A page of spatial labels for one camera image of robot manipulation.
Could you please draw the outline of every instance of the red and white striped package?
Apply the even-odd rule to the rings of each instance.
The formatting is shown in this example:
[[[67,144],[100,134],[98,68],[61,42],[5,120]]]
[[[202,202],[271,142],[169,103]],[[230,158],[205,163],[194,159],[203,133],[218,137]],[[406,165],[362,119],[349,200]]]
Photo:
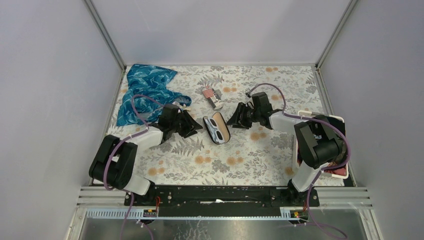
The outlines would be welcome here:
[[[215,89],[211,88],[210,86],[206,86],[201,92],[214,110],[219,110],[224,106],[221,97],[218,96]]]

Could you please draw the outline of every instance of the gray wall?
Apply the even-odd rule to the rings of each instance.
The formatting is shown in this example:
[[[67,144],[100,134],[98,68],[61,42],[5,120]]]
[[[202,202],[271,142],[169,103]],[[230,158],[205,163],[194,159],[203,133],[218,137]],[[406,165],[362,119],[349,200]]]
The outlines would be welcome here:
[[[94,0],[126,64],[315,63],[349,0]]]
[[[82,0],[0,1],[0,239],[63,239],[120,69]]]
[[[360,1],[322,67],[388,240],[424,234],[423,13],[422,0]]]

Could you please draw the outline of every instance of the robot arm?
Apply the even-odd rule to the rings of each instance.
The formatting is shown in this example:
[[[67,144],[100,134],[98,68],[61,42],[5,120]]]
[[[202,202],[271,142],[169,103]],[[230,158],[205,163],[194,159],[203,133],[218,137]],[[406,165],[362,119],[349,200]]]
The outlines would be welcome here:
[[[107,170],[107,184],[119,190],[127,190],[141,196],[146,195],[152,182],[133,174],[137,150],[143,151],[160,145],[174,133],[178,133],[183,138],[190,137],[199,129],[202,129],[202,126],[186,110],[181,111],[176,105],[166,104],[158,122],[151,123],[148,131],[137,137],[138,145],[130,140],[122,143],[118,148],[114,156],[118,157],[118,160],[112,161]],[[103,182],[109,156],[120,141],[113,135],[104,137],[88,172],[90,177]]]
[[[227,125],[249,129],[252,123],[260,123],[268,129],[295,135],[303,163],[288,183],[288,188],[295,197],[305,193],[317,173],[341,153],[342,142],[328,126],[286,116],[280,109],[273,110],[264,92],[255,93],[251,98],[253,104],[238,104]],[[324,115],[315,118],[328,122]]]

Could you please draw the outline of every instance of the floral patterned surface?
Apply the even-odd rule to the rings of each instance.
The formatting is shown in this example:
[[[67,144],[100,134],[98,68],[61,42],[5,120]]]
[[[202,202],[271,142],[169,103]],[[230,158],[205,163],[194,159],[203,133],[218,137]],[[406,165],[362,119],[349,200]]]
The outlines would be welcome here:
[[[213,87],[225,102],[220,112],[226,121],[239,102],[248,100],[247,90],[259,83],[277,85],[287,100],[286,111],[291,114],[298,110],[323,112],[310,66],[165,68],[178,71],[167,87],[192,98],[190,115],[202,126],[202,117],[215,113],[202,95],[206,85]],[[116,126],[118,109],[127,89],[124,76],[107,131],[120,138],[144,129],[139,125]],[[283,101],[275,89],[261,86],[255,92],[266,92],[273,108],[282,108]],[[293,135],[269,130],[258,123],[248,130],[230,127],[229,131],[230,141],[221,145],[214,144],[204,129],[185,139],[174,134],[159,146],[139,150],[133,174],[169,185],[287,185],[296,173],[292,169]],[[343,186],[343,180],[322,177],[316,185]]]

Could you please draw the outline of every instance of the blue patterned fabric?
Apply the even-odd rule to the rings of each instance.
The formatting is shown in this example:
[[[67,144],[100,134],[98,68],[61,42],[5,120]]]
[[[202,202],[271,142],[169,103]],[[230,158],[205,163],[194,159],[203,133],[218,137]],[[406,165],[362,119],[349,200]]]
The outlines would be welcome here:
[[[122,105],[119,107],[116,125],[126,126],[131,124],[142,125],[143,122],[137,117],[131,106],[131,98],[136,94],[151,97],[161,104],[178,102],[181,105],[190,106],[192,99],[179,92],[167,89],[167,84],[177,74],[176,71],[152,65],[134,64],[126,75],[128,91],[122,97]],[[135,108],[148,123],[158,120],[162,113],[162,107],[144,97],[134,100]]]

